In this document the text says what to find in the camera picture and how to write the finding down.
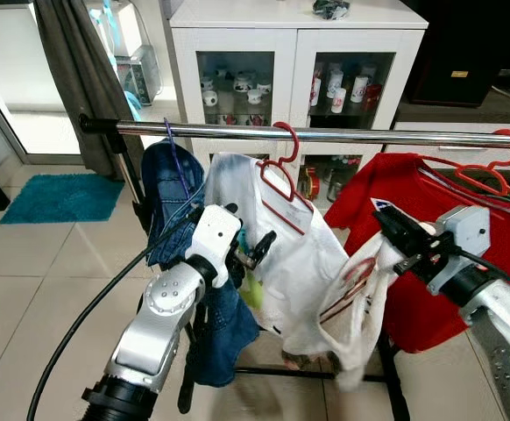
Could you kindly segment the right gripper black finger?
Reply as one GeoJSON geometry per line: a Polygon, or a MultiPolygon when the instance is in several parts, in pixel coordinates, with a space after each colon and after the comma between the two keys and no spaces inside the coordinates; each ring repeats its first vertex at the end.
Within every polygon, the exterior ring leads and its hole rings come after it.
{"type": "Polygon", "coordinates": [[[427,240],[427,230],[398,208],[379,209],[376,220],[382,235],[393,245],[422,245],[427,240]]]}
{"type": "Polygon", "coordinates": [[[382,224],[380,232],[400,255],[410,257],[416,254],[416,224],[382,224]]]}

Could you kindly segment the white t-shirt with green print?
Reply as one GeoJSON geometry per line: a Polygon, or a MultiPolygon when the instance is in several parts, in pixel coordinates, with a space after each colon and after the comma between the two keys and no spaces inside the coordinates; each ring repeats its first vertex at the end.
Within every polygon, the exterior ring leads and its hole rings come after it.
{"type": "Polygon", "coordinates": [[[278,334],[284,352],[330,352],[319,314],[350,259],[322,213],[304,199],[287,200],[288,181],[272,166],[242,153],[216,153],[204,185],[209,204],[237,204],[244,241],[255,247],[274,232],[270,249],[244,280],[240,294],[259,325],[278,334]]]}

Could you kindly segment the red round tin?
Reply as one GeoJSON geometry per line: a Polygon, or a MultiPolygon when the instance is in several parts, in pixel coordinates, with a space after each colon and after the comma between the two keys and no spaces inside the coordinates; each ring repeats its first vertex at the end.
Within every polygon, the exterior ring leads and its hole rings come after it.
{"type": "Polygon", "coordinates": [[[322,189],[322,181],[316,175],[316,168],[314,166],[303,166],[301,168],[300,189],[304,197],[309,201],[314,201],[319,196],[320,189],[322,189]]]}

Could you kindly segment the red Guess t-shirt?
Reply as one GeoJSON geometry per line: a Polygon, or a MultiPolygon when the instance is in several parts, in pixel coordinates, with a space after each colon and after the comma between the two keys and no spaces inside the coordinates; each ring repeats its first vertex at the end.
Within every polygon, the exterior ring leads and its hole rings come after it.
{"type": "MultiPolygon", "coordinates": [[[[379,232],[372,213],[391,204],[422,222],[435,222],[458,205],[487,208],[491,244],[484,260],[510,275],[510,203],[444,180],[416,153],[372,157],[324,212],[324,220],[331,228],[348,229],[344,250],[354,255],[379,232]]],[[[388,289],[383,326],[396,347],[408,353],[427,352],[467,328],[458,305],[443,294],[431,294],[426,282],[412,273],[400,276],[388,289]]]]}

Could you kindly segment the blue denim garment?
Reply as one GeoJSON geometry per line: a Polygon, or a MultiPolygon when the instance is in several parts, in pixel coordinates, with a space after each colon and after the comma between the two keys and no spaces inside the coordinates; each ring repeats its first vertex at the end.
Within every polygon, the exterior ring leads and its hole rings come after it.
{"type": "MultiPolygon", "coordinates": [[[[170,237],[160,236],[178,224],[194,207],[203,205],[204,169],[195,157],[176,144],[147,147],[140,162],[145,201],[150,208],[146,264],[168,270],[190,247],[195,225],[187,222],[170,237]]],[[[223,388],[234,381],[243,349],[259,337],[259,325],[238,292],[244,269],[230,265],[230,279],[219,288],[208,286],[198,305],[184,376],[196,384],[223,388]]]]}

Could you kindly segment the red drink can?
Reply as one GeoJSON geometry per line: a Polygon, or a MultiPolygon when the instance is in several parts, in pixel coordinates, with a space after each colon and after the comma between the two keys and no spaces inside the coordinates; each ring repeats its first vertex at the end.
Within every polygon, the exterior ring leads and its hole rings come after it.
{"type": "Polygon", "coordinates": [[[362,107],[364,112],[372,112],[378,108],[380,98],[382,97],[382,91],[382,84],[371,83],[367,85],[362,107]]]}

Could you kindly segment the white plastic bottle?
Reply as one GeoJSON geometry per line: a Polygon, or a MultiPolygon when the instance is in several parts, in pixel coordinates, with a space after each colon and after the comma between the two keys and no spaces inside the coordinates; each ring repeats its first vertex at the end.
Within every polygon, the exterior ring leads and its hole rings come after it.
{"type": "Polygon", "coordinates": [[[344,97],[347,96],[347,89],[336,88],[329,92],[329,112],[339,115],[344,109],[344,97]]]}

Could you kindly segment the white cup red print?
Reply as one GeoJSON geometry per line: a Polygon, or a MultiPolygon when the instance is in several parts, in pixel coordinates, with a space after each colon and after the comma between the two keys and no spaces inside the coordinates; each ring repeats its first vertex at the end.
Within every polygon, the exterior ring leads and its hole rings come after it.
{"type": "Polygon", "coordinates": [[[366,90],[370,83],[371,83],[370,76],[363,74],[356,76],[354,81],[352,81],[351,85],[350,101],[352,103],[363,103],[366,96],[366,90]]]}

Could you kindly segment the teal floor mat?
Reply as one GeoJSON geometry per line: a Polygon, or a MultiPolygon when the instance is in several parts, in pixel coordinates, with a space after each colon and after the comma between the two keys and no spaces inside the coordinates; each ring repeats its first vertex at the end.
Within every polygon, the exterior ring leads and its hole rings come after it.
{"type": "Polygon", "coordinates": [[[98,174],[35,174],[0,217],[0,225],[107,221],[124,188],[98,174]]]}

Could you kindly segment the white glass-door cabinet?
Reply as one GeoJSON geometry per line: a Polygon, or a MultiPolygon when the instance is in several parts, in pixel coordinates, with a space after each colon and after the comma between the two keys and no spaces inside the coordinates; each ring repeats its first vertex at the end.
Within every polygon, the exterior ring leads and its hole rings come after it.
{"type": "Polygon", "coordinates": [[[401,0],[350,1],[343,19],[324,20],[312,12],[314,0],[183,0],[168,24],[184,120],[391,128],[428,23],[401,0]],[[235,92],[238,74],[248,74],[251,84],[270,75],[272,91],[235,92]],[[362,74],[383,85],[372,112],[350,101],[351,85],[362,74]],[[329,92],[336,88],[347,89],[339,115],[329,112],[329,92]],[[203,107],[203,89],[218,93],[216,107],[203,107]]]}

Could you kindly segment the clear plastic container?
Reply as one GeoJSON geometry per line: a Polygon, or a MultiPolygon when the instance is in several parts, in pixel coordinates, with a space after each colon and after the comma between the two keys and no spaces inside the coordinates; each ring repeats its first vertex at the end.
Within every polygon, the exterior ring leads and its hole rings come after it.
{"type": "Polygon", "coordinates": [[[151,107],[162,85],[158,55],[138,7],[132,0],[84,0],[84,4],[123,89],[138,99],[139,107],[151,107]]]}

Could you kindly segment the grey curtain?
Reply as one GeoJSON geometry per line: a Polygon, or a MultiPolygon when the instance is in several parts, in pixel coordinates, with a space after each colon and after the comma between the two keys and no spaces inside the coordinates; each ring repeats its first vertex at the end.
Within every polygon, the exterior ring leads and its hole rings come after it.
{"type": "Polygon", "coordinates": [[[82,0],[33,0],[39,36],[85,168],[121,182],[117,153],[87,135],[81,115],[132,120],[132,108],[82,0]]]}

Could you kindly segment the glass balcony door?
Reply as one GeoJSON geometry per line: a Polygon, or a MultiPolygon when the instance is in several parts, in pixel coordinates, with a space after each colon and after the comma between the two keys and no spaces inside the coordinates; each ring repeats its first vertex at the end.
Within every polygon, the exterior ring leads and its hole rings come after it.
{"type": "Polygon", "coordinates": [[[82,164],[74,125],[48,67],[32,0],[0,0],[0,113],[24,163],[82,164]]]}

